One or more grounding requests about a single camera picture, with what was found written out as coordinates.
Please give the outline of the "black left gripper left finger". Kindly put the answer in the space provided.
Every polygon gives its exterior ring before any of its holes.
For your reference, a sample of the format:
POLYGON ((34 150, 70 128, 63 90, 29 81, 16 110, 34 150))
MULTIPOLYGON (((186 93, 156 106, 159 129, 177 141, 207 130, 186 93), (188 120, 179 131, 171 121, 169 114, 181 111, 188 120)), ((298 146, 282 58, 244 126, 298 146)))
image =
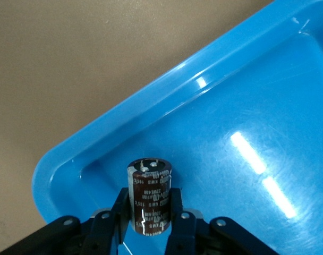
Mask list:
POLYGON ((0 254, 118 254, 130 221, 129 189, 122 188, 113 206, 85 222, 62 216, 0 254))

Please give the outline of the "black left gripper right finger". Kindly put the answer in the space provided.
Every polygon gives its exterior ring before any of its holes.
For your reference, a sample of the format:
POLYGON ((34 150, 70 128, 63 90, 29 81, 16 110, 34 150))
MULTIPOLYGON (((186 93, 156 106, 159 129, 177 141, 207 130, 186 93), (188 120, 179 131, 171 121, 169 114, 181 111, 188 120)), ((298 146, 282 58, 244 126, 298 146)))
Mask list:
POLYGON ((206 222, 196 210, 184 209, 181 190, 169 191, 172 230, 165 254, 277 254, 228 217, 206 222))

